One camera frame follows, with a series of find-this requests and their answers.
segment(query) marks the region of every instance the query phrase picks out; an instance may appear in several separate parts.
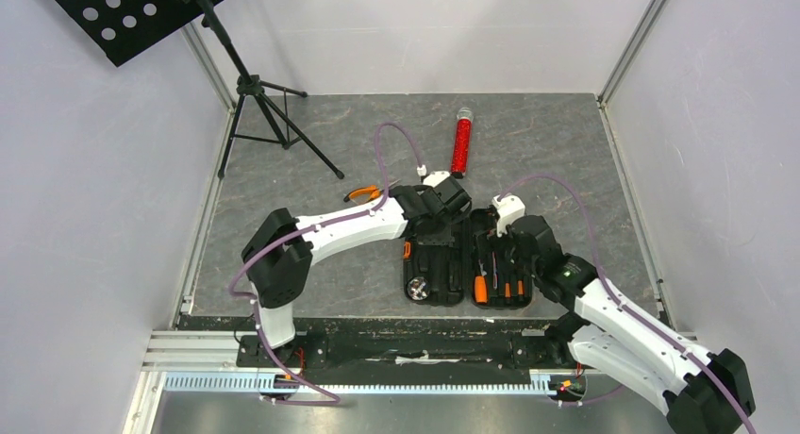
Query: music stand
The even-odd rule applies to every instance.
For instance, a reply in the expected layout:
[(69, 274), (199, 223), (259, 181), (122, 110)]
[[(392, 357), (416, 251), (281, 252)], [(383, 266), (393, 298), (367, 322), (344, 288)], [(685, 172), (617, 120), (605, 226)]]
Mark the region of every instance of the music stand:
[[(297, 127), (285, 112), (281, 111), (266, 96), (264, 88), (282, 91), (284, 96), (286, 96), (286, 93), (292, 93), (307, 97), (308, 94), (262, 81), (258, 75), (251, 75), (247, 72), (225, 28), (214, 12), (214, 4), (221, 1), (223, 0), (56, 0), (83, 31), (100, 46), (115, 66), (123, 65), (174, 33), (180, 27), (188, 24), (194, 18), (205, 14), (203, 25), (211, 28), (240, 74), (237, 82), (239, 102), (234, 110), (231, 128), (227, 132), (227, 143), (223, 162), (217, 173), (218, 177), (225, 176), (225, 166), (227, 165), (233, 141), (236, 138), (241, 138), (258, 142), (278, 143), (284, 149), (288, 149), (302, 140), (333, 171), (336, 177), (339, 179), (344, 178), (344, 173), (308, 139), (306, 134)], [(277, 140), (236, 134), (244, 99), (247, 96), (253, 96), (256, 99)], [(287, 136), (284, 136), (270, 109), (297, 134), (296, 139), (289, 140), (288, 129)]]

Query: tool kit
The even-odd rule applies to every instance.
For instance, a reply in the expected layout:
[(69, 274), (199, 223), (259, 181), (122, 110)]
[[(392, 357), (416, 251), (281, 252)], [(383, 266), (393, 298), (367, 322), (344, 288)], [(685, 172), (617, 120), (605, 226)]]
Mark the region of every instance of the tool kit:
[(533, 300), (530, 275), (512, 262), (512, 242), (495, 235), (493, 209), (475, 209), (464, 221), (436, 235), (409, 238), (404, 245), (406, 297), (451, 307), (464, 296), (482, 309), (523, 309)]

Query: orange pliers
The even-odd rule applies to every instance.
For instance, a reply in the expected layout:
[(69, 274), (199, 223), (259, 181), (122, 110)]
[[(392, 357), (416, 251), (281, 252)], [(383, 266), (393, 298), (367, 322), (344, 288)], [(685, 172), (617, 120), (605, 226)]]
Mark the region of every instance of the orange pliers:
[[(394, 181), (389, 183), (389, 188), (396, 186), (397, 183), (400, 182), (400, 179), (395, 179)], [(379, 189), (375, 184), (372, 186), (361, 187), (359, 189), (355, 189), (354, 191), (348, 193), (344, 196), (344, 202), (347, 203), (348, 201), (352, 201), (357, 205), (363, 205), (364, 203), (369, 203), (373, 200), (376, 200), (381, 194), (383, 190)]]

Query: red microphone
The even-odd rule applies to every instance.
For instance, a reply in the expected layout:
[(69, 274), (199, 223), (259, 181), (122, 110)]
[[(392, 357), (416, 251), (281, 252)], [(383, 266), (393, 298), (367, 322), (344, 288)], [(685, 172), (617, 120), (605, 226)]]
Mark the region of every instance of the red microphone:
[(467, 158), (470, 155), (470, 134), (473, 129), (473, 111), (462, 108), (456, 114), (456, 146), (450, 162), (450, 175), (461, 179), (467, 174)]

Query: orange handle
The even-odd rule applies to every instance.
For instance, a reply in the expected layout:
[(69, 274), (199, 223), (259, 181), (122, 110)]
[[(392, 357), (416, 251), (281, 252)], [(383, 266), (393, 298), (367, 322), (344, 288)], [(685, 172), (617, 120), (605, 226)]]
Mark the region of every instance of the orange handle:
[(362, 187), (360, 189), (355, 189), (354, 191), (348, 193), (344, 197), (344, 201), (351, 201), (353, 198), (358, 198), (363, 195), (370, 195), (371, 196), (370, 200), (374, 200), (380, 195), (380, 191), (378, 190), (376, 185)]
[(478, 304), (489, 302), (489, 295), (486, 291), (486, 278), (483, 275), (475, 277), (475, 301)]

